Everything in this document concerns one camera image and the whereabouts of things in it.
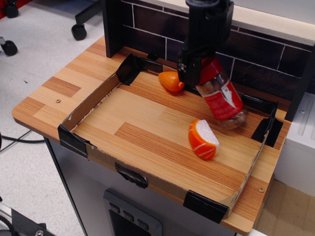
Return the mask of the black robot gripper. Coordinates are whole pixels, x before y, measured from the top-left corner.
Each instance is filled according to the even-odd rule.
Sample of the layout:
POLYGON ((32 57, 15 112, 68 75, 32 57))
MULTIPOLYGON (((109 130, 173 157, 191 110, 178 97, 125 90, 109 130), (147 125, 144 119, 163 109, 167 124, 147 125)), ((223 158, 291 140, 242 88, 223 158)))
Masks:
POLYGON ((179 80, 199 84, 202 60, 213 56, 229 37, 234 2, 231 0, 187 0, 189 31, 177 57, 179 80))

